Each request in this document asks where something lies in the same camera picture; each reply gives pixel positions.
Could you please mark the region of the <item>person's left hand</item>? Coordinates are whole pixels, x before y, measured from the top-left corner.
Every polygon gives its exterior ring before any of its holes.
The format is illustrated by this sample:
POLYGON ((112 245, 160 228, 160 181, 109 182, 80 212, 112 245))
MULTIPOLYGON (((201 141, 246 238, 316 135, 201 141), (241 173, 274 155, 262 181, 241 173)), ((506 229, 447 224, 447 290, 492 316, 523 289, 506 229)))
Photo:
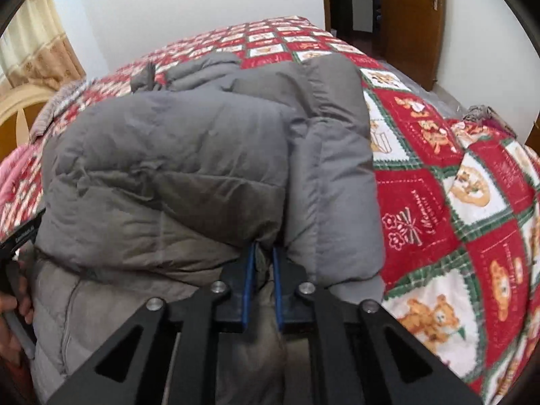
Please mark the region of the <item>person's left hand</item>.
POLYGON ((33 313, 27 278, 11 261, 1 271, 1 358, 15 367, 35 356, 33 313))

